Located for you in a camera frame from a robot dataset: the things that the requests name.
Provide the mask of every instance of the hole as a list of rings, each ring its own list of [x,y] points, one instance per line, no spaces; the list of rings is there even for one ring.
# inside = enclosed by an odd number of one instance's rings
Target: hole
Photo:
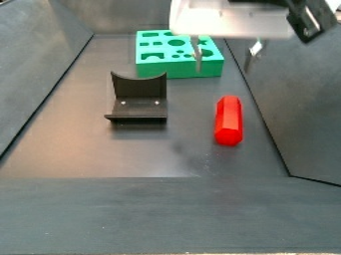
[[[198,40],[198,45],[206,45],[208,40]]]
[[[206,49],[201,49],[201,53],[204,57],[210,57],[213,56],[213,51],[212,50],[206,50]]]
[[[173,46],[182,46],[185,44],[185,41],[180,39],[174,39],[169,41],[169,44]]]
[[[146,60],[150,57],[158,57],[160,59],[164,59],[166,57],[165,53],[144,53],[142,54],[142,60]]]
[[[154,37],[154,36],[158,36],[160,33],[145,33],[144,34],[144,37]]]

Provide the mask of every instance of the red cylinder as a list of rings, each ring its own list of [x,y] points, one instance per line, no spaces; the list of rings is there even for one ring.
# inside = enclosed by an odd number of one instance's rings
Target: red cylinder
[[[236,146],[243,141],[240,98],[225,96],[217,103],[214,137],[220,144]]]

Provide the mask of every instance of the black surface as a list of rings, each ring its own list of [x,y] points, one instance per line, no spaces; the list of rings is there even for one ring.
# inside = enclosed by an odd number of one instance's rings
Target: black surface
[[[292,175],[341,184],[341,27],[308,46],[269,43],[245,75]],[[244,67],[249,42],[228,40]]]
[[[103,118],[115,100],[111,70],[136,77],[136,36],[91,41],[57,91],[0,162],[4,177],[287,176],[225,42],[222,76],[169,80],[166,125]],[[214,142],[216,103],[241,99],[244,142]]]
[[[341,252],[341,189],[285,177],[3,179],[0,254]]]

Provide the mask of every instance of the green block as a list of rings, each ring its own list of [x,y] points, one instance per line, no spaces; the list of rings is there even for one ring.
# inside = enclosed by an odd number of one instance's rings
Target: green block
[[[176,36],[170,30],[138,31],[137,67],[141,78],[168,72],[169,78],[221,76],[224,57],[209,36],[200,36],[202,51],[201,72],[196,70],[196,59],[190,36]]]

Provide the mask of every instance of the black holder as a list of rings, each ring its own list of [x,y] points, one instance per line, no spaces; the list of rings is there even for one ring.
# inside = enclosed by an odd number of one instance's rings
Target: black holder
[[[165,122],[169,116],[168,73],[148,79],[130,79],[114,72],[111,75],[117,100],[106,119],[113,122]]]
[[[291,14],[288,21],[304,43],[312,42],[329,29],[337,19],[325,0],[287,0]]]

